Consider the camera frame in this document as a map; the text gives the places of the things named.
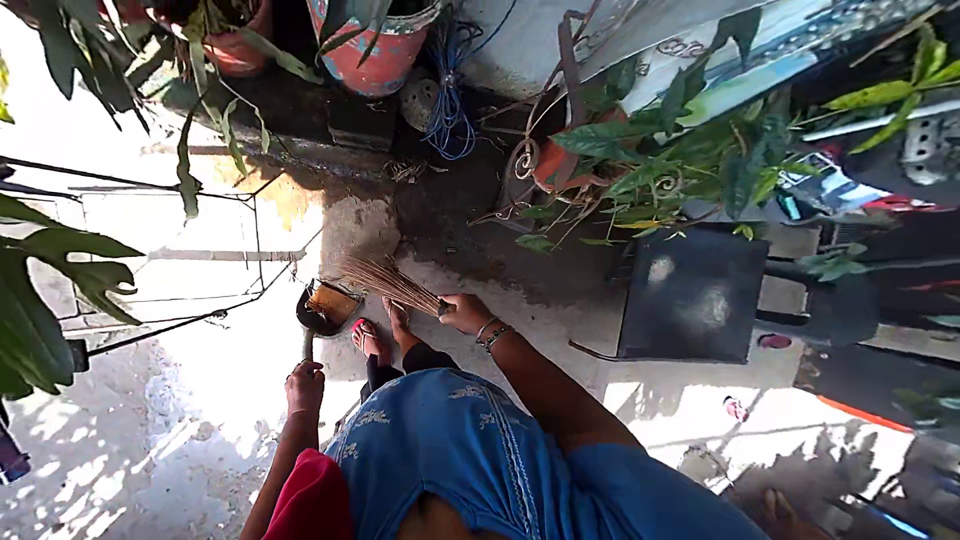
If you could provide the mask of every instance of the blue wire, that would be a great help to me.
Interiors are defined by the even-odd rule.
[[[457,20],[455,13],[451,13],[437,23],[435,38],[429,53],[440,74],[440,92],[437,94],[437,103],[430,112],[423,139],[448,160],[457,160],[466,156],[476,145],[476,130],[467,118],[460,88],[457,86],[460,79],[457,69],[496,36],[503,24],[507,22],[507,17],[513,12],[514,6],[516,6],[516,0],[511,3],[493,32],[472,49],[470,46],[473,42],[484,34],[483,29],[478,25]]]

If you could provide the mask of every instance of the beaded bracelet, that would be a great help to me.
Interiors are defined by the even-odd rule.
[[[512,331],[515,331],[515,330],[514,330],[514,327],[510,325],[500,327],[495,331],[493,331],[493,334],[491,334],[491,336],[487,338],[487,342],[484,343],[483,345],[483,348],[487,350],[487,354],[492,355],[492,353],[490,352],[490,347],[493,346],[493,343],[495,343],[496,340],[499,339],[501,335],[505,333],[510,333]]]

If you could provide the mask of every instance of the wall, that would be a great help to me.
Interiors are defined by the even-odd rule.
[[[467,0],[461,8],[462,18],[492,32],[512,2]],[[578,58],[591,56],[584,62],[584,75],[595,75],[636,51],[758,3],[762,1],[603,0],[590,21],[589,41],[577,50]],[[517,0],[500,32],[463,66],[468,84],[515,99],[538,92],[560,60],[557,25],[564,13],[585,12],[590,4],[590,0]]]

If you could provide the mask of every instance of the broom bristles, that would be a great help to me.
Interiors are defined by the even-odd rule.
[[[406,306],[415,307],[434,317],[439,316],[440,299],[393,266],[377,264],[366,258],[344,257],[340,271],[346,281],[391,298]]]

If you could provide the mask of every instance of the silver bangle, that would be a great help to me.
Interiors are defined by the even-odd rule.
[[[500,339],[500,337],[502,337],[502,336],[504,336],[504,335],[506,335],[506,334],[508,334],[508,333],[510,333],[510,332],[512,332],[512,331],[516,331],[516,330],[514,330],[514,327],[512,327],[512,326],[510,326],[510,325],[506,325],[506,326],[500,327],[500,328],[496,329],[495,331],[493,331],[493,334],[491,334],[491,336],[487,338],[486,343],[483,344],[483,348],[487,350],[487,354],[488,354],[488,355],[492,355],[492,353],[490,352],[490,348],[493,346],[494,343],[496,343],[496,340],[497,340],[497,339]]]
[[[483,343],[482,341],[480,341],[480,336],[483,335],[483,331],[486,330],[489,325],[495,323],[498,320],[499,320],[499,317],[494,315],[493,317],[490,318],[489,321],[487,321],[486,323],[484,323],[482,327],[480,327],[480,330],[477,332],[477,341],[476,341],[477,343]]]

